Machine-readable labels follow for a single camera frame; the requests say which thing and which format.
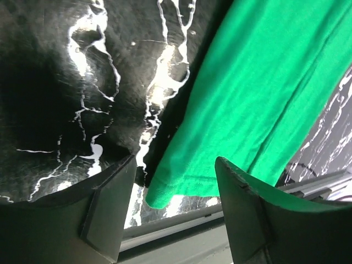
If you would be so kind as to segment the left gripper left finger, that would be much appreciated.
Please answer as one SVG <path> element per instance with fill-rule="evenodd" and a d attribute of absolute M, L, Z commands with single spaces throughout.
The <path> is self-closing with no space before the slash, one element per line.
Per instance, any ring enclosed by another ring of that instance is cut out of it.
<path fill-rule="evenodd" d="M 34 202 L 1 206 L 1 263 L 116 263 L 136 174 L 133 155 Z"/>

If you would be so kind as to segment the green t shirt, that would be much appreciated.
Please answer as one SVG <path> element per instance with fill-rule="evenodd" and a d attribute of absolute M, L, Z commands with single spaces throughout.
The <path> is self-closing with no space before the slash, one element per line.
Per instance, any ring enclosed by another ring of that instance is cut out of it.
<path fill-rule="evenodd" d="M 234 1 L 146 203 L 218 196 L 225 157 L 274 186 L 351 64 L 351 1 Z"/>

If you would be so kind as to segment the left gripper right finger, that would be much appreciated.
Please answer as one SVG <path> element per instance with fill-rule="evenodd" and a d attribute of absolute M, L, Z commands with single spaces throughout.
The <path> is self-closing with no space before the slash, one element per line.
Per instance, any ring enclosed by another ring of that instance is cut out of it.
<path fill-rule="evenodd" d="M 351 170 L 281 187 L 218 157 L 234 263 L 351 263 Z"/>

